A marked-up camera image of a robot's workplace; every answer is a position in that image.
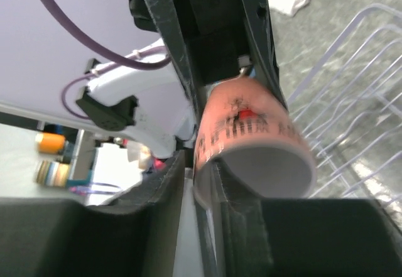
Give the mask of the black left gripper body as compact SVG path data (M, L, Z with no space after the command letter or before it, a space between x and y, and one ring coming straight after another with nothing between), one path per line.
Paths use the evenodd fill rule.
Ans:
M253 66L241 0L173 0L201 85L228 79ZM158 32L145 0L129 0L135 25Z

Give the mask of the white wire dish rack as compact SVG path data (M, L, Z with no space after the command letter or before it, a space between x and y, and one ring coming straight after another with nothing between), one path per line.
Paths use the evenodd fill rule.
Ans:
M317 161L314 197L373 198L401 221L401 11L360 10L288 100Z

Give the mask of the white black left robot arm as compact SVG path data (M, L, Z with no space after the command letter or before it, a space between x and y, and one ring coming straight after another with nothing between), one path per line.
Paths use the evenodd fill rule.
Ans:
M158 63L135 63L132 73L112 78L112 67L101 75L100 86L85 87L77 105L96 126L106 131L129 131L160 158L170 157L182 141L164 135L139 116L136 89L142 70L159 84L173 67L197 121L205 108L204 87L234 77L252 67L257 78L283 102L276 62L268 0L129 0L134 22L143 30L160 34L166 52Z

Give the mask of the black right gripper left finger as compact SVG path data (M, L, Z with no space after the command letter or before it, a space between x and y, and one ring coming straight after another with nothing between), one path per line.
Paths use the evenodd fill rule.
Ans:
M1 200L2 276L172 276L185 153L107 205Z

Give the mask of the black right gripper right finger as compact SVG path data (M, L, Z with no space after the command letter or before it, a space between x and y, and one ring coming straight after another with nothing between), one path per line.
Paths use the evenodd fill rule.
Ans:
M259 198L221 161L200 178L206 276L400 276L401 232L372 199Z

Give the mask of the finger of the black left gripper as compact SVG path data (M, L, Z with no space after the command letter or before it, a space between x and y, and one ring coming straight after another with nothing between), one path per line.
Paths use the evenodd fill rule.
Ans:
M287 107L280 87L268 0L241 1L255 79L263 84L282 106Z
M205 107L205 91L190 59L190 51L182 34L174 1L145 0L145 3L193 108L195 122L200 124Z

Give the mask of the pink printed mug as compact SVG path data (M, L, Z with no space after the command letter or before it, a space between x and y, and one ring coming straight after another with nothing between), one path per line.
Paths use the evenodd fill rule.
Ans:
M210 169L222 160L248 189L264 198L305 198L317 182L315 160L279 101L257 80L216 85L202 116L194 154L196 201L212 206Z

